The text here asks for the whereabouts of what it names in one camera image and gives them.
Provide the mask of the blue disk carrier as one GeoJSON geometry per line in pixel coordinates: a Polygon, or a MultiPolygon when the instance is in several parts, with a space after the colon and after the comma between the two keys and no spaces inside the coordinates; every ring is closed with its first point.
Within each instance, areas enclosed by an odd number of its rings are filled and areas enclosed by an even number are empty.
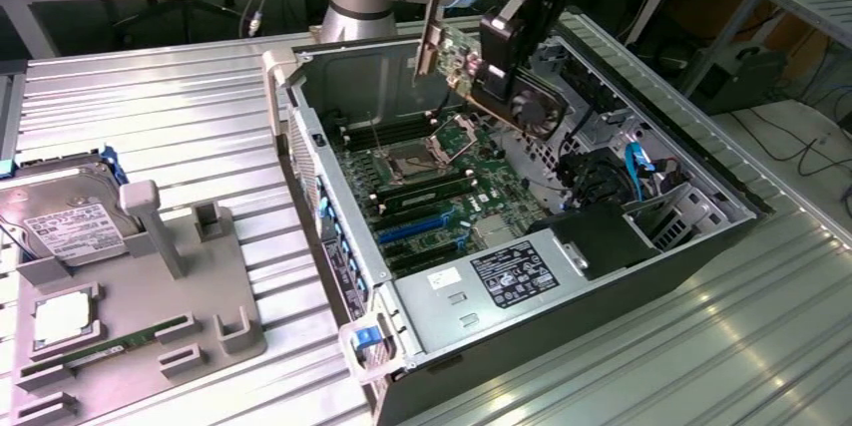
{"type": "Polygon", "coordinates": [[[128,182],[127,174],[119,162],[119,154],[110,146],[103,146],[82,153],[26,162],[2,160],[0,181],[80,166],[92,166],[99,171],[108,172],[119,185],[128,182]]]}

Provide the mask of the metal slat side table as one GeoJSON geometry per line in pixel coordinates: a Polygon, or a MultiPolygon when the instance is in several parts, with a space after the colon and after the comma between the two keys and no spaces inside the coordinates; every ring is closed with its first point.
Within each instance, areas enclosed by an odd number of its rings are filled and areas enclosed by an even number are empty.
{"type": "MultiPolygon", "coordinates": [[[[723,27],[711,50],[724,47],[742,29],[742,25],[756,4],[763,0],[743,0],[723,27]]],[[[795,15],[812,28],[820,31],[834,41],[852,50],[852,0],[766,0],[783,13],[795,15]]]]}

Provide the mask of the green graphics card with fan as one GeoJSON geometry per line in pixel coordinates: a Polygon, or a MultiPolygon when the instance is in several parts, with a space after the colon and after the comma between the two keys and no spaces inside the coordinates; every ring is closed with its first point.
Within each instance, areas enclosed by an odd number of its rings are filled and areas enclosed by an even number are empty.
{"type": "Polygon", "coordinates": [[[522,133],[548,139],[567,110],[567,102],[555,87],[536,76],[528,67],[532,86],[514,96],[510,102],[478,102],[471,96],[476,71],[482,66],[479,55],[479,25],[475,33],[452,26],[438,15],[440,0],[428,0],[426,26],[416,54],[415,77],[436,74],[446,79],[448,88],[474,106],[496,117],[522,133]]]}

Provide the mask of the green Dell motherboard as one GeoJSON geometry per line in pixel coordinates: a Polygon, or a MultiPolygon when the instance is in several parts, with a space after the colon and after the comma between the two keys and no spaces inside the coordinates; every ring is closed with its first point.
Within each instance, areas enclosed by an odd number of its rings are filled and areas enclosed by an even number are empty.
{"type": "MultiPolygon", "coordinates": [[[[379,164],[376,149],[350,152],[346,136],[336,130],[335,153],[364,215],[372,238],[386,264],[398,277],[415,274],[447,261],[459,259],[486,247],[476,241],[474,223],[492,214],[531,225],[550,216],[544,200],[532,192],[531,178],[519,173],[510,163],[508,142],[512,136],[491,128],[474,113],[459,109],[435,109],[419,116],[430,120],[435,129],[455,114],[462,114],[475,125],[478,142],[448,167],[438,164],[438,171],[402,184],[392,184],[387,168],[379,164]],[[382,203],[370,199],[376,189],[404,185],[455,172],[467,179],[447,186],[394,196],[382,203]],[[406,239],[379,244],[379,234],[399,226],[434,216],[448,214],[446,227],[406,239]]],[[[467,142],[456,124],[439,134],[446,149],[454,152],[467,142]]]]}

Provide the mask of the black plastic shroud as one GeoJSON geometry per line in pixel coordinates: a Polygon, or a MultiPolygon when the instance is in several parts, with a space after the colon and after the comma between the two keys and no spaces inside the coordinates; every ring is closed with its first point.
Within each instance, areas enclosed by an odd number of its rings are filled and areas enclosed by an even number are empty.
{"type": "Polygon", "coordinates": [[[584,258],[587,267],[580,270],[588,279],[630,268],[659,254],[624,218],[618,204],[592,204],[550,216],[542,224],[584,258]]]}

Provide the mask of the silver hard disk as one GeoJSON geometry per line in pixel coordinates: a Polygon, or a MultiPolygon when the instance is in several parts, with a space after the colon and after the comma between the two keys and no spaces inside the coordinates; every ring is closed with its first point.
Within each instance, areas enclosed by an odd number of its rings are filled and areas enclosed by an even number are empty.
{"type": "Polygon", "coordinates": [[[119,207],[120,183],[99,155],[30,163],[0,179],[0,225],[38,258],[83,266],[127,251],[142,224],[119,207]]]}

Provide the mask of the blue expansion slot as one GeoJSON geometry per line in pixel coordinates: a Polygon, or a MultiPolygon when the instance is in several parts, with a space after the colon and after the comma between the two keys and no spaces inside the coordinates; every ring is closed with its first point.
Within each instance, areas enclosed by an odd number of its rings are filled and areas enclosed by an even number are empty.
{"type": "Polygon", "coordinates": [[[406,239],[427,231],[446,227],[448,223],[448,214],[442,214],[403,225],[379,234],[379,244],[387,244],[394,241],[406,239]]]}

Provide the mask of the grey parts rack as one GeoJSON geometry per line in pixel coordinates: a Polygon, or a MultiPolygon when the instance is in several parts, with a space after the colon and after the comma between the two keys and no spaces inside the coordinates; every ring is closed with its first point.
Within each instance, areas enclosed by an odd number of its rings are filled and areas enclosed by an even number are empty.
{"type": "Polygon", "coordinates": [[[150,181],[120,187],[119,207],[142,224],[127,251],[71,267],[54,256],[16,256],[19,274],[11,426],[80,426],[123,407],[260,355],[267,348],[231,211],[216,203],[163,219],[150,181]],[[34,340],[35,310],[76,291],[91,297],[91,323],[54,344],[34,340]],[[191,314],[150,344],[28,379],[24,366],[191,314]]]}

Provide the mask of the CPU socket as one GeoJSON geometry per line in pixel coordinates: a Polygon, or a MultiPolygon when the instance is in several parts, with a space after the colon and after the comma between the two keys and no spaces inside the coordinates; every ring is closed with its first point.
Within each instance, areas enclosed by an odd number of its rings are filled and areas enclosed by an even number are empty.
{"type": "Polygon", "coordinates": [[[423,143],[383,149],[378,161],[387,168],[392,184],[402,184],[438,171],[438,161],[423,143]]]}

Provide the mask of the thin locking lever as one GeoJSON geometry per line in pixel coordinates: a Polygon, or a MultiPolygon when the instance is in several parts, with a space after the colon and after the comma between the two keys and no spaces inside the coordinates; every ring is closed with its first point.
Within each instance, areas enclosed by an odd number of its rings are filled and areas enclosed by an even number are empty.
{"type": "Polygon", "coordinates": [[[376,116],[374,112],[371,111],[368,111],[368,122],[370,122],[374,139],[376,141],[376,153],[380,157],[383,157],[386,155],[386,151],[384,151],[384,146],[382,143],[382,138],[380,138],[378,127],[376,127],[376,116]]]}

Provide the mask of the metal socket cover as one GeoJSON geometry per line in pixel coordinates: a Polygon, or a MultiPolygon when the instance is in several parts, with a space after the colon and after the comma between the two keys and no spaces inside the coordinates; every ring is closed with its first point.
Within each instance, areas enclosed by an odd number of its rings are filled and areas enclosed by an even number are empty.
{"type": "Polygon", "coordinates": [[[451,163],[460,157],[462,154],[475,145],[478,142],[478,135],[475,133],[475,125],[472,121],[462,114],[455,114],[448,120],[446,120],[440,126],[435,129],[432,134],[426,138],[426,147],[432,153],[438,163],[448,167],[451,163]],[[448,151],[440,142],[439,134],[447,130],[450,124],[456,124],[467,137],[464,145],[454,152],[448,151]]]}

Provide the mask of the grey power supply unit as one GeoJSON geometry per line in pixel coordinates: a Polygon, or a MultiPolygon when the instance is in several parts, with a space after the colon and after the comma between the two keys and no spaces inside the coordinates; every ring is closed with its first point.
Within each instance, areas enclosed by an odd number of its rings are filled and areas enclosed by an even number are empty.
{"type": "Polygon", "coordinates": [[[470,347],[591,291],[586,256],[546,229],[395,282],[428,359],[470,347]]]}

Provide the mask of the silver CPU chip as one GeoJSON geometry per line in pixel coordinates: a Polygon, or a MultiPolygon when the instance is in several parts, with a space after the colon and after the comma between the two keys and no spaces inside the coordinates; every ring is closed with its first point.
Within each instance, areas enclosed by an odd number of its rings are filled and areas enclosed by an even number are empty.
{"type": "Polygon", "coordinates": [[[83,333],[91,323],[91,297],[76,291],[44,300],[35,310],[34,340],[54,344],[83,333]]]}

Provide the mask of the silver chipset heatsink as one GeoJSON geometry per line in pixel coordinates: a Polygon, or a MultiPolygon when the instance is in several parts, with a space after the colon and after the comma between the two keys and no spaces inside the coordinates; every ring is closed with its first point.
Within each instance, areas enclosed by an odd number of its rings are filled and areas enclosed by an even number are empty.
{"type": "Polygon", "coordinates": [[[491,248],[524,236],[527,226],[523,222],[507,219],[502,214],[492,214],[479,219],[472,225],[476,241],[491,248]]]}

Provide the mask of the metal disk bay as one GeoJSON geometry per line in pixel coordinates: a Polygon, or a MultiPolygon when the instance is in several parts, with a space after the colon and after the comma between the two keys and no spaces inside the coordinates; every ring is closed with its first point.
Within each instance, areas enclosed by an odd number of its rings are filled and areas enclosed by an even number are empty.
{"type": "Polygon", "coordinates": [[[670,251],[732,225],[711,197],[691,184],[651,200],[634,202],[626,208],[626,216],[660,251],[670,251]]]}

